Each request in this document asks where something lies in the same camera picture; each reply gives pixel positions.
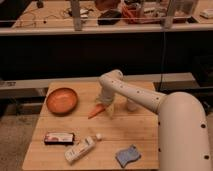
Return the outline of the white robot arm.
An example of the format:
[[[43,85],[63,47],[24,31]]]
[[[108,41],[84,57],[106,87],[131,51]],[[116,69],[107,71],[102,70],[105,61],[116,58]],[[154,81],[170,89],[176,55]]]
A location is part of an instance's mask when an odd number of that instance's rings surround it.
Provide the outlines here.
[[[118,93],[158,115],[159,171],[213,171],[205,110],[196,97],[137,87],[120,70],[102,74],[99,83],[104,105]]]

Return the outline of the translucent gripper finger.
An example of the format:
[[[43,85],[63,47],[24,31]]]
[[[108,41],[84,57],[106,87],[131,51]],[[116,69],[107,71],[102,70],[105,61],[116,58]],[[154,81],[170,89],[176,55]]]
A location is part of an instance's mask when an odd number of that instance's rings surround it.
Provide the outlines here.
[[[97,98],[95,99],[95,102],[96,102],[96,103],[102,103],[101,98],[100,98],[100,97],[97,97]]]
[[[114,116],[114,112],[115,112],[115,107],[113,104],[109,105],[107,108],[106,108],[106,111],[107,111],[107,114],[110,118],[113,118]]]

